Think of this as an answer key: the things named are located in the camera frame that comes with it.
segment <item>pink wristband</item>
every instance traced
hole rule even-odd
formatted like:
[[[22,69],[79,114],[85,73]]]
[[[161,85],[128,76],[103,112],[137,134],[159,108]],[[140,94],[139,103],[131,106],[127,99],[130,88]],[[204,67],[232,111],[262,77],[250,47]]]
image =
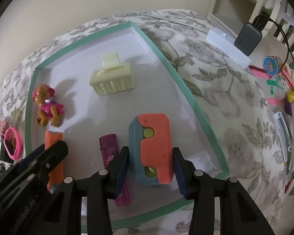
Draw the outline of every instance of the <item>pink wristband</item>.
[[[14,151],[14,155],[11,155],[6,144],[5,141],[9,140],[9,135],[10,133],[13,132],[15,139],[16,139],[16,147],[15,147],[15,151]],[[22,153],[23,150],[23,145],[22,145],[22,141],[21,141],[21,136],[18,133],[17,129],[15,129],[14,127],[10,126],[4,133],[4,139],[3,139],[3,145],[5,147],[5,150],[7,151],[9,157],[14,160],[17,161],[20,158],[20,155]]]

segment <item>black cable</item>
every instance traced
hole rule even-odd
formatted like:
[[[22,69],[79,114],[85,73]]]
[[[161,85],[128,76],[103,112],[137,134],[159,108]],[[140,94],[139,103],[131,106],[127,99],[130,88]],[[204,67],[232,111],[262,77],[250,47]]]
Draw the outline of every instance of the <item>black cable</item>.
[[[287,60],[288,60],[288,58],[289,58],[289,54],[291,55],[291,57],[292,57],[292,59],[293,59],[293,61],[294,61],[294,56],[293,56],[293,54],[292,54],[292,52],[291,52],[291,50],[290,50],[289,41],[288,41],[288,39],[286,38],[286,34],[285,34],[285,32],[283,31],[282,27],[281,27],[277,22],[275,22],[274,20],[272,20],[270,17],[264,16],[264,15],[258,15],[258,16],[254,19],[252,25],[253,25],[254,27],[256,27],[259,31],[262,31],[262,30],[265,28],[265,26],[266,26],[266,24],[267,24],[268,21],[270,21],[270,22],[272,22],[272,23],[274,23],[274,24],[276,25],[276,27],[278,28],[278,30],[280,31],[280,33],[281,33],[282,36],[283,36],[283,39],[284,39],[285,44],[286,44],[286,47],[288,48],[288,53],[287,53],[286,59],[285,59],[284,63],[281,65],[280,70],[281,70],[282,74],[284,75],[284,77],[288,80],[288,82],[290,83],[290,86],[292,87],[292,89],[293,89],[293,91],[294,91],[294,88],[293,88],[291,82],[290,82],[289,79],[285,76],[285,74],[283,73],[283,70],[282,70],[282,69],[283,69],[283,66],[286,64],[286,62],[287,62]]]

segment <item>white electronic device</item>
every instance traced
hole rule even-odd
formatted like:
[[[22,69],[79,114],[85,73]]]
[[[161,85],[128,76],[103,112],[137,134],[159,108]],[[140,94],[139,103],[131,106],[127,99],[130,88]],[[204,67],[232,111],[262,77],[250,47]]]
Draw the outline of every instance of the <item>white electronic device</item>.
[[[234,45],[235,39],[219,28],[211,28],[208,31],[206,41],[227,54],[243,69],[246,69],[251,64],[251,59]]]

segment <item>tablecloth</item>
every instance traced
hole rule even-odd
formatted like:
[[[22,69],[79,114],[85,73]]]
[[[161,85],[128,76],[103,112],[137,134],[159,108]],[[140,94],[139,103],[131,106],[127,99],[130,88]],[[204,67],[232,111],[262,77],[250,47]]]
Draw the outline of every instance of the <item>tablecloth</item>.
[[[212,26],[189,10],[150,11],[209,30]],[[195,96],[228,161],[274,228],[285,200],[285,169],[272,109],[249,69],[242,69],[226,54],[207,43],[206,34],[166,20],[126,13],[78,26],[25,58],[0,85],[0,116],[25,109],[31,76],[36,66],[63,47],[105,27],[125,21],[137,24],[156,44]],[[25,112],[19,131],[24,138]],[[114,234],[187,234],[192,205]],[[215,231],[220,230],[216,216]]]

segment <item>green bow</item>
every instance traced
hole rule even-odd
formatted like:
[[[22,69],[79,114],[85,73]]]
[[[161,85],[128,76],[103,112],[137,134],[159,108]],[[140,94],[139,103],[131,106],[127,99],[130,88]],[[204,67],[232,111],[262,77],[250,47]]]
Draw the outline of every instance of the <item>green bow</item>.
[[[277,76],[277,80],[267,80],[267,84],[270,86],[270,94],[273,95],[273,87],[280,88],[283,90],[281,86],[278,85],[279,80],[281,79],[280,75]]]

